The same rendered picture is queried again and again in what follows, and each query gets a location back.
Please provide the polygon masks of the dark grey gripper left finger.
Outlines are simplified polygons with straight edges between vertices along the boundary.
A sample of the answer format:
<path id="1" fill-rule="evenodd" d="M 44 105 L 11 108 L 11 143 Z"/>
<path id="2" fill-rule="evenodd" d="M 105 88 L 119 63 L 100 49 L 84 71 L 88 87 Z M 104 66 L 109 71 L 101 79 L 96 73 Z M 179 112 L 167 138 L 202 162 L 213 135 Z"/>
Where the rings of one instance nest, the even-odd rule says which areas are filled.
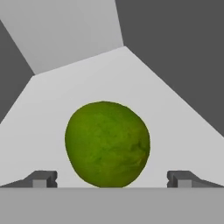
<path id="1" fill-rule="evenodd" d="M 24 179 L 20 179 L 3 187 L 11 188 L 57 188 L 56 179 L 58 173 L 56 171 L 34 171 Z"/>

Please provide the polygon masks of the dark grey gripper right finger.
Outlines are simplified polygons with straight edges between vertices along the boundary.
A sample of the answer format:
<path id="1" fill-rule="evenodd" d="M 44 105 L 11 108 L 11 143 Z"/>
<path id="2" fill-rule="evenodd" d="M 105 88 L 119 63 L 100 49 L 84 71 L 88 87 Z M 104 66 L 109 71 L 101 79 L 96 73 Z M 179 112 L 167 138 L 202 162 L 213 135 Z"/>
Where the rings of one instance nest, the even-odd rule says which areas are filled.
<path id="1" fill-rule="evenodd" d="M 223 188 L 223 185 L 218 185 L 213 182 L 201 179 L 193 174 L 191 171 L 168 171 L 167 172 L 168 187 L 175 188 L 209 188 L 218 187 Z"/>

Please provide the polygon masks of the green lime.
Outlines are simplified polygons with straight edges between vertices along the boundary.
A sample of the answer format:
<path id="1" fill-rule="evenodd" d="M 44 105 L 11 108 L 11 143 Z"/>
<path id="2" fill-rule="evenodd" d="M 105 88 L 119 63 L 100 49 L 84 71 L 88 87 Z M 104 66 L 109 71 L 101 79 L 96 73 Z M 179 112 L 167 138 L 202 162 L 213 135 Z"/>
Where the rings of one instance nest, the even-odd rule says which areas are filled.
<path id="1" fill-rule="evenodd" d="M 131 109 L 99 101 L 77 109 L 65 132 L 74 171 L 97 187 L 125 187 L 135 181 L 151 150 L 150 132 Z"/>

